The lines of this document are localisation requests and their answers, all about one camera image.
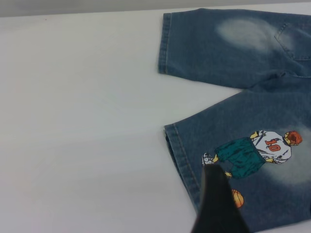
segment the red number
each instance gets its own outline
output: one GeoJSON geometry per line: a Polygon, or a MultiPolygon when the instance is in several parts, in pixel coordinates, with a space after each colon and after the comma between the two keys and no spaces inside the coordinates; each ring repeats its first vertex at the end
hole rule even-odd
{"type": "Polygon", "coordinates": [[[266,143],[266,145],[268,145],[268,148],[270,151],[278,151],[281,149],[281,147],[279,145],[273,145],[274,143],[276,143],[275,139],[272,139],[270,141],[264,141],[266,143]]]}

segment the blue denim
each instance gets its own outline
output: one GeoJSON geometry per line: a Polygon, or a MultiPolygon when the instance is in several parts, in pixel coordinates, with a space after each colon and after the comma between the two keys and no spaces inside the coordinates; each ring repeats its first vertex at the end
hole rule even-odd
{"type": "Polygon", "coordinates": [[[227,172],[252,232],[311,218],[311,16],[208,9],[164,14],[158,69],[244,89],[165,126],[196,210],[205,155],[227,172]]]}

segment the gray wall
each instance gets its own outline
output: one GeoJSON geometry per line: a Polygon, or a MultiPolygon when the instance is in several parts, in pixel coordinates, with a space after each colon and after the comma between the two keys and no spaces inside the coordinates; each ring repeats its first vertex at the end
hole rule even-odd
{"type": "Polygon", "coordinates": [[[294,0],[0,0],[0,17],[153,10],[243,4],[295,2],[294,0]]]}

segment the cartoon basketball player graphic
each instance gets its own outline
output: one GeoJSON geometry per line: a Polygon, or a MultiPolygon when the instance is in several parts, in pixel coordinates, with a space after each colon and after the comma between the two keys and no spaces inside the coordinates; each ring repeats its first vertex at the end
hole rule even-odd
{"type": "Polygon", "coordinates": [[[241,179],[257,172],[266,162],[282,164],[292,155],[291,146],[302,142],[297,131],[289,131],[284,136],[276,132],[260,130],[250,137],[230,141],[215,149],[215,156],[205,153],[203,164],[229,161],[233,167],[225,174],[228,178],[241,179]]]}

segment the back pocket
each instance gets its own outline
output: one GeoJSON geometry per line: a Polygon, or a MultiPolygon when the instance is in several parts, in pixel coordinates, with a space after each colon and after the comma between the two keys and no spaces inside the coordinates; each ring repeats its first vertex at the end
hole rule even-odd
{"type": "Polygon", "coordinates": [[[275,38],[292,59],[311,60],[311,24],[285,23],[275,38]]]}

